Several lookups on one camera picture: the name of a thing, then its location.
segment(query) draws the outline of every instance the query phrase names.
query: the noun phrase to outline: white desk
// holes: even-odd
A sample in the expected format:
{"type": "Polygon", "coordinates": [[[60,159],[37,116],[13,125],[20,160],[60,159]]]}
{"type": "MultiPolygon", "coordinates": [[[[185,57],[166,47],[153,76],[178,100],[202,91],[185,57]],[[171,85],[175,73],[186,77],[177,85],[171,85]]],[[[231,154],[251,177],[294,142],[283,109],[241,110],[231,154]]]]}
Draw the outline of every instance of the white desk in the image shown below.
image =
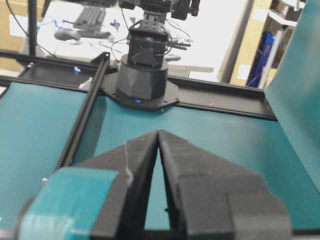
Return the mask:
{"type": "MultiPolygon", "coordinates": [[[[213,73],[213,70],[220,68],[244,2],[245,0],[225,0],[219,1],[219,4],[217,4],[216,1],[204,0],[201,2],[198,17],[189,15],[186,21],[173,19],[191,35],[193,43],[187,51],[178,49],[171,51],[172,54],[181,56],[181,60],[169,63],[170,72],[177,75],[179,75],[179,72],[199,72],[199,74],[193,76],[205,76],[205,80],[215,81],[218,71],[213,73]]],[[[53,1],[48,8],[43,23],[48,23],[53,19],[74,22],[82,9],[83,6],[77,3],[53,1]]],[[[132,23],[130,17],[139,20],[143,16],[143,11],[139,7],[136,7],[135,10],[124,9],[123,12],[129,25],[132,23]]],[[[121,9],[117,6],[106,9],[103,25],[105,27],[102,28],[102,31],[110,31],[116,40],[127,37],[128,30],[121,9]],[[110,26],[114,19],[120,23],[119,32],[110,26]]],[[[73,28],[72,24],[69,23],[65,23],[63,27],[73,28]]],[[[177,34],[177,36],[185,37],[184,33],[175,30],[170,25],[166,24],[166,27],[173,35],[177,34]]],[[[38,31],[38,43],[60,58],[89,62],[99,55],[99,51],[110,52],[109,48],[98,45],[98,42],[101,41],[99,39],[82,38],[78,43],[73,40],[67,42],[56,40],[54,38],[55,30],[53,23],[42,25],[38,31]]],[[[103,44],[109,47],[112,45],[105,40],[103,44]]],[[[120,59],[129,49],[126,44],[115,44],[113,48],[121,52],[114,51],[117,59],[120,59]]]]}
{"type": "MultiPolygon", "coordinates": [[[[55,53],[57,57],[67,58],[67,59],[76,59],[80,61],[89,62],[94,59],[102,51],[110,52],[112,43],[107,40],[93,39],[93,38],[81,38],[79,42],[74,40],[59,41],[54,38],[54,32],[56,30],[55,23],[46,24],[52,20],[57,20],[61,22],[62,20],[67,20],[70,22],[75,22],[79,14],[81,13],[83,6],[77,3],[70,2],[52,2],[47,10],[43,23],[38,31],[38,43],[44,48],[48,49],[51,53],[55,53]]],[[[143,16],[142,9],[136,7],[135,10],[123,10],[126,21],[128,25],[131,25],[131,17],[136,18],[137,20],[141,19],[143,16]]],[[[107,8],[106,17],[103,21],[102,31],[109,31],[114,36],[114,39],[120,40],[125,39],[128,35],[128,30],[126,28],[125,22],[123,20],[121,9],[118,6],[107,8]],[[110,25],[116,19],[120,23],[119,31],[110,25]]],[[[64,28],[72,29],[73,26],[70,23],[63,23],[64,28]]],[[[178,30],[174,30],[179,36],[184,36],[184,33],[180,33],[178,30]]],[[[172,54],[181,56],[180,61],[171,62],[170,70],[173,71],[196,71],[196,72],[207,72],[210,73],[214,70],[210,62],[205,61],[194,61],[195,58],[200,58],[201,53],[196,54],[193,49],[195,46],[190,47],[188,51],[173,49],[172,54]]],[[[120,59],[121,56],[128,52],[129,46],[127,44],[115,44],[113,46],[114,55],[117,59],[120,59]]]]}

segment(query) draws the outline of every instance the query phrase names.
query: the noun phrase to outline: cable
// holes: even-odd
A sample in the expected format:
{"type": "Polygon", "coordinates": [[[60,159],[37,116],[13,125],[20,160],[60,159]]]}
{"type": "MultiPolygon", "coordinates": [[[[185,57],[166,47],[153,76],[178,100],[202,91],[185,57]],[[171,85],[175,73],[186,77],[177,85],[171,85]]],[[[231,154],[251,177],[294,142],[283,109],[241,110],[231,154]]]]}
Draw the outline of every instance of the cable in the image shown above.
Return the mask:
{"type": "Polygon", "coordinates": [[[127,37],[127,38],[124,38],[124,39],[120,39],[120,40],[118,40],[118,41],[115,41],[115,42],[112,43],[112,45],[111,45],[111,47],[110,47],[111,53],[112,53],[114,59],[115,59],[118,63],[120,63],[120,61],[116,58],[116,56],[115,56],[115,54],[114,54],[113,46],[114,46],[115,44],[117,44],[118,42],[121,42],[121,41],[124,41],[124,40],[129,40],[129,38],[127,37]]]}
{"type": "MultiPolygon", "coordinates": [[[[99,49],[98,47],[96,47],[95,44],[97,44],[97,45],[99,45],[99,46],[101,46],[101,47],[110,49],[109,46],[104,45],[104,44],[102,44],[101,42],[97,43],[97,42],[81,41],[81,42],[71,43],[71,42],[62,42],[62,41],[61,41],[61,42],[58,42],[58,44],[57,44],[57,46],[56,46],[56,48],[55,48],[54,54],[56,54],[57,49],[58,49],[58,46],[59,46],[60,44],[67,44],[67,45],[71,45],[71,46],[82,45],[82,44],[89,44],[90,47],[91,47],[96,53],[99,53],[99,54],[103,53],[104,51],[101,50],[101,49],[99,49]]],[[[122,52],[119,51],[119,50],[116,50],[116,49],[113,49],[113,50],[116,51],[117,53],[122,54],[122,52]]]]}
{"type": "Polygon", "coordinates": [[[250,87],[251,86],[251,84],[253,84],[254,83],[254,81],[258,78],[258,77],[260,77],[262,75],[262,72],[261,73],[259,73],[257,76],[255,76],[249,83],[248,83],[248,85],[247,85],[247,87],[250,87]]]}
{"type": "Polygon", "coordinates": [[[74,24],[73,21],[68,21],[68,20],[62,20],[62,22],[67,23],[67,24],[74,24]]]}
{"type": "Polygon", "coordinates": [[[182,27],[176,21],[173,21],[172,19],[166,19],[166,20],[171,22],[171,23],[174,23],[175,25],[178,26],[178,28],[182,29],[182,27]]]}
{"type": "MultiPolygon", "coordinates": [[[[107,48],[107,49],[111,49],[111,47],[109,47],[109,46],[107,46],[107,45],[104,45],[104,44],[103,44],[103,41],[99,41],[97,44],[100,45],[100,46],[102,46],[102,47],[105,47],[105,48],[107,48]]],[[[119,54],[122,54],[122,52],[119,51],[119,50],[117,50],[117,49],[114,49],[114,51],[116,51],[116,52],[119,53],[119,54]]]]}
{"type": "MultiPolygon", "coordinates": [[[[8,7],[8,9],[9,9],[11,15],[13,16],[14,20],[16,21],[16,23],[19,25],[19,27],[20,27],[21,30],[24,32],[24,34],[25,34],[27,37],[29,37],[29,34],[26,32],[26,30],[24,30],[24,28],[21,26],[20,22],[19,22],[18,19],[16,18],[16,15],[14,14],[14,11],[12,10],[12,8],[11,8],[8,0],[5,0],[5,3],[6,3],[6,5],[7,5],[7,7],[8,7]]],[[[52,54],[51,52],[49,52],[49,51],[48,51],[47,49],[45,49],[43,46],[39,45],[38,43],[37,43],[37,45],[38,45],[40,48],[42,48],[43,50],[45,50],[45,51],[46,51],[48,54],[50,54],[51,56],[56,57],[54,54],[52,54]]]]}
{"type": "Polygon", "coordinates": [[[128,27],[127,20],[126,20],[125,15],[124,15],[124,9],[123,8],[121,8],[121,13],[122,13],[122,17],[123,17],[126,29],[128,29],[128,31],[129,31],[129,27],[128,27]]]}
{"type": "Polygon", "coordinates": [[[172,38],[172,36],[169,34],[169,37],[170,37],[170,41],[169,41],[169,43],[170,43],[170,49],[167,51],[167,52],[165,52],[164,54],[155,54],[155,56],[165,56],[165,55],[168,55],[170,52],[171,52],[171,50],[172,50],[172,48],[173,48],[173,38],[172,38]]]}
{"type": "Polygon", "coordinates": [[[49,21],[49,22],[47,22],[47,23],[41,23],[41,24],[39,24],[39,26],[38,26],[37,28],[38,28],[38,30],[39,30],[42,26],[48,25],[48,24],[51,24],[51,23],[54,23],[55,26],[57,27],[57,21],[56,21],[56,20],[52,20],[52,21],[49,21]]]}
{"type": "Polygon", "coordinates": [[[178,27],[176,27],[176,26],[173,26],[173,25],[171,24],[171,22],[168,21],[168,19],[166,20],[166,22],[167,22],[171,27],[173,27],[173,28],[175,28],[175,29],[183,32],[183,33],[184,33],[185,35],[187,35],[189,38],[192,38],[186,31],[183,31],[181,28],[178,28],[178,27]]]}

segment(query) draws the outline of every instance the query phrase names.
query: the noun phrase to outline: teal surface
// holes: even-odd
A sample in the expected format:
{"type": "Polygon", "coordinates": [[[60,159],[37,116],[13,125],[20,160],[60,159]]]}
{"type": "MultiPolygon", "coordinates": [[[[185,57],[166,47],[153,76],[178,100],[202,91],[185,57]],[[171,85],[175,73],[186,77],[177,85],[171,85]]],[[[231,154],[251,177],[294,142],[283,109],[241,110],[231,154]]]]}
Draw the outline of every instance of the teal surface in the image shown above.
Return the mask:
{"type": "Polygon", "coordinates": [[[265,93],[296,154],[320,191],[320,1],[308,0],[265,93]]]}
{"type": "MultiPolygon", "coordinates": [[[[165,129],[261,174],[269,189],[285,203],[296,229],[320,228],[320,195],[278,122],[181,107],[140,111],[121,107],[102,96],[97,108],[102,100],[106,101],[106,111],[95,155],[150,130],[165,129]]],[[[158,158],[147,229],[169,228],[162,171],[158,158]]]]}
{"type": "Polygon", "coordinates": [[[89,240],[117,171],[66,167],[35,198],[19,240],[89,240]]]}
{"type": "Polygon", "coordinates": [[[0,98],[0,228],[12,228],[24,202],[48,178],[85,95],[12,83],[0,98]]]}

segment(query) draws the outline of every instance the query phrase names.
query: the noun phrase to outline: computer mouse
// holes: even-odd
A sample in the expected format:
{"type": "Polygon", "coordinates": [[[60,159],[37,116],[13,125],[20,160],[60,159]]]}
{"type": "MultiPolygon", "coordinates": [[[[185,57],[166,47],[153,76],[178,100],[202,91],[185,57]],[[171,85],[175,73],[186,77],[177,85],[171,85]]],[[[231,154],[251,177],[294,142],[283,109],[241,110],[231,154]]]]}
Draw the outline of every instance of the computer mouse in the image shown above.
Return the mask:
{"type": "Polygon", "coordinates": [[[81,35],[79,33],[69,28],[60,28],[54,33],[54,37],[61,41],[71,39],[79,41],[81,39],[81,35]]]}

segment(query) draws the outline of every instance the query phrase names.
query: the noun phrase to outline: keyboard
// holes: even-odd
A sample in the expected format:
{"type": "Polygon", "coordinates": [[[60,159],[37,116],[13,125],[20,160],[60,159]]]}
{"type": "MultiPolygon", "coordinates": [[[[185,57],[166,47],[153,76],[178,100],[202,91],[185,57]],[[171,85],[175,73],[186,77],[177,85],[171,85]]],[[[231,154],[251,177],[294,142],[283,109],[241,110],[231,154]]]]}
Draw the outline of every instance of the keyboard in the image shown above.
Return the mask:
{"type": "Polygon", "coordinates": [[[73,24],[75,29],[99,31],[106,16],[106,9],[99,6],[85,6],[73,24]]]}

